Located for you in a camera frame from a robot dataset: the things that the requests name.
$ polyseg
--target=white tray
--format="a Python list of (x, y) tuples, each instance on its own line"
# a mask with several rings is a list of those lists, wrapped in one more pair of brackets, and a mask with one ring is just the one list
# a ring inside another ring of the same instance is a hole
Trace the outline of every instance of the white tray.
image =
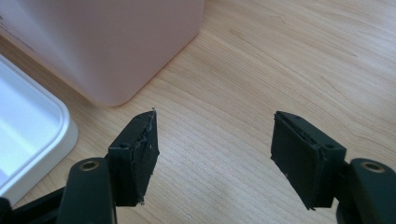
[(0, 196), (15, 204), (77, 139), (64, 103), (0, 55)]

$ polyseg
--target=white plastic container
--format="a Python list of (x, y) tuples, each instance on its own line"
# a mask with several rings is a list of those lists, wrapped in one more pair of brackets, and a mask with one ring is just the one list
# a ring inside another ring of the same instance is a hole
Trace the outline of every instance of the white plastic container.
[(198, 33), (204, 0), (0, 0), (0, 34), (100, 105), (137, 93)]
[(15, 204), (77, 139), (66, 106), (0, 55), (0, 196)]

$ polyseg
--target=wooden table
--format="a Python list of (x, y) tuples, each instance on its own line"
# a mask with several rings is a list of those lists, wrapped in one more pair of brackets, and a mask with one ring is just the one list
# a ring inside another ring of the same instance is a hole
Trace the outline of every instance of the wooden table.
[(206, 0), (200, 34), (130, 102), (91, 104), (0, 39), (4, 54), (60, 98), (79, 127), (74, 150), (19, 203), (64, 186), (156, 107), (161, 155), (146, 205), (119, 223), (335, 223), (307, 211), (270, 160), (274, 113), (304, 117), (348, 148), (396, 168), (396, 3)]

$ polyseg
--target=light wood grain surface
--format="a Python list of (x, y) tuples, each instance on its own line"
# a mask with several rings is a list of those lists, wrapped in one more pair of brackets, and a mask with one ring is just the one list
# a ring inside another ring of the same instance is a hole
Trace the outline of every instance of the light wood grain surface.
[(126, 123), (156, 107), (161, 155), (146, 205), (119, 223), (335, 223), (307, 211), (270, 160), (277, 110), (396, 168), (396, 2), (206, 0), (200, 34), (130, 102), (93, 105), (0, 39), (4, 54), (68, 106), (74, 150), (19, 203), (64, 186)]

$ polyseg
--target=pink container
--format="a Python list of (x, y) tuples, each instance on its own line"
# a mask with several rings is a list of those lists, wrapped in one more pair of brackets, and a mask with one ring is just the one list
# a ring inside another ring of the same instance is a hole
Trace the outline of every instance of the pink container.
[(100, 105), (121, 105), (198, 33), (204, 0), (0, 0), (0, 34)]

